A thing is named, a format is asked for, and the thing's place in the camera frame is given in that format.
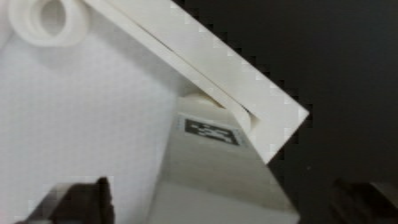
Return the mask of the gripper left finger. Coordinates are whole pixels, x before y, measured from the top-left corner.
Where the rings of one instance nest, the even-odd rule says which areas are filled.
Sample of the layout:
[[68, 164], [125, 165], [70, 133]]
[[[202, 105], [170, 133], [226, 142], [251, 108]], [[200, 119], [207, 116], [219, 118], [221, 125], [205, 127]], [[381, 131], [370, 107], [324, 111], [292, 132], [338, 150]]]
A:
[[93, 183], [58, 184], [17, 224], [116, 224], [109, 178], [100, 177]]

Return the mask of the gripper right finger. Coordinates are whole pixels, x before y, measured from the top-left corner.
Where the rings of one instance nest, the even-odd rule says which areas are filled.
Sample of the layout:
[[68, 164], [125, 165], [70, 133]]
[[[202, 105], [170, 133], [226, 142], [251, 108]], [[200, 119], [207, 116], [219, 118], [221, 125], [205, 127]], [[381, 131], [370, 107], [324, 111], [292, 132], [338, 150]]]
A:
[[329, 209], [333, 224], [398, 224], [398, 186], [338, 179]]

